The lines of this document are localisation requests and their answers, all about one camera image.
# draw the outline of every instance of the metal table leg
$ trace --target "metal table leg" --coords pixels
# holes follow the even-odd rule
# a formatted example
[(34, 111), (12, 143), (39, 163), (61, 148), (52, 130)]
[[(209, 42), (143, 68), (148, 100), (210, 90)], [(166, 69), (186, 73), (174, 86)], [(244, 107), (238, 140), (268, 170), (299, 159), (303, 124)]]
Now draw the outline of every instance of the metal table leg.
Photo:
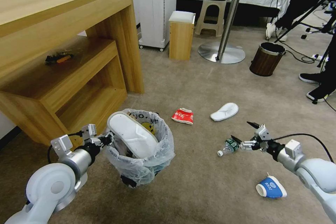
[(220, 43), (209, 42), (198, 48), (198, 53), (206, 60), (221, 64), (234, 64), (245, 59), (245, 52), (242, 49), (227, 45), (238, 4), (239, 0), (231, 1), (229, 14), (225, 22), (225, 28)]

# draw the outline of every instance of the gray carpet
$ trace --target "gray carpet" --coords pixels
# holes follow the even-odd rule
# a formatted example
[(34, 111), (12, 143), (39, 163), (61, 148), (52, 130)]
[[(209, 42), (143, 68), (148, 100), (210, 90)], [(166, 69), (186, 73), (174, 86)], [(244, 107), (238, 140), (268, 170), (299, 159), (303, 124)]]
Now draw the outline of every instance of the gray carpet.
[[(314, 17), (310, 21), (321, 23)], [(304, 29), (292, 31), (288, 44), (309, 55), (322, 54), (331, 37), (319, 34), (301, 40)], [(216, 154), (231, 134), (250, 139), (254, 129), (246, 123), (249, 120), (266, 123), (274, 137), (314, 134), (336, 157), (336, 113), (325, 103), (313, 105), (305, 94), (314, 85), (298, 79), (300, 72), (318, 71), (316, 64), (302, 64), (288, 54), (273, 76), (259, 77), (249, 66), (264, 41), (264, 28), (233, 27), (229, 43), (246, 52), (246, 59), (234, 65), (214, 64), (198, 55), (198, 46), (213, 40), (207, 34), (194, 36), (188, 62), (170, 61), (168, 49), (141, 50), (146, 93), (129, 94), (122, 106), (160, 113), (175, 140), (171, 165), (153, 183), (132, 190), (101, 155), (74, 201), (49, 223), (331, 223), (312, 193), (270, 155), (239, 151), (219, 158)], [(238, 104), (238, 114), (227, 121), (212, 121), (210, 113), (227, 102)], [(336, 106), (335, 97), (329, 102)], [(194, 112), (194, 125), (170, 119), (180, 107)], [(295, 139), (302, 142), (308, 157), (327, 159), (315, 140)], [(23, 207), (26, 182), (47, 163), (46, 152), (47, 147), (24, 133), (0, 151), (1, 223)], [(255, 185), (267, 172), (286, 188), (287, 198), (271, 200), (257, 194)]]

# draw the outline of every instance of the white slipper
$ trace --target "white slipper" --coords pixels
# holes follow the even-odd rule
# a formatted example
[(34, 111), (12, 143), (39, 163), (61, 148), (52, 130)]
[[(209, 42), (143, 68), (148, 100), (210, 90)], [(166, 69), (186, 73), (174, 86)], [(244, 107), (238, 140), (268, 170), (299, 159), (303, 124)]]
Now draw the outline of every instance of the white slipper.
[(107, 127), (137, 158), (148, 158), (154, 155), (158, 140), (144, 126), (124, 112), (115, 112), (110, 115)]
[(235, 103), (226, 103), (223, 107), (210, 115), (214, 121), (222, 121), (228, 119), (238, 113), (238, 105)]

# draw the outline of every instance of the crushed red can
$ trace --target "crushed red can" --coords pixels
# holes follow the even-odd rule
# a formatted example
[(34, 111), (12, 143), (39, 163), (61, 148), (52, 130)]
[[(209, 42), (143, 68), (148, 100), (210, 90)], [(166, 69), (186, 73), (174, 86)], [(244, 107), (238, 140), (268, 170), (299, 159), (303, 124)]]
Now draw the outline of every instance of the crushed red can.
[(194, 124), (194, 113), (186, 108), (176, 110), (175, 114), (171, 118), (179, 123)]

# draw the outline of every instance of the plastic trash bag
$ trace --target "plastic trash bag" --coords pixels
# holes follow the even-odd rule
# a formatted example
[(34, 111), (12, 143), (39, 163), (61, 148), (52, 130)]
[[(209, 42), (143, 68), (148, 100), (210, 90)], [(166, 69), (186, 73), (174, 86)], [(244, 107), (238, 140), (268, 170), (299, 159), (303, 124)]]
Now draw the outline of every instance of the plastic trash bag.
[(155, 135), (158, 140), (155, 154), (145, 159), (122, 155), (116, 148), (122, 141), (117, 136), (114, 136), (113, 145), (104, 148), (104, 155), (118, 170), (125, 184), (130, 187), (148, 184), (152, 182), (159, 171), (170, 164), (170, 161), (175, 156), (173, 134), (157, 113), (134, 109), (125, 109), (123, 112), (133, 117)]

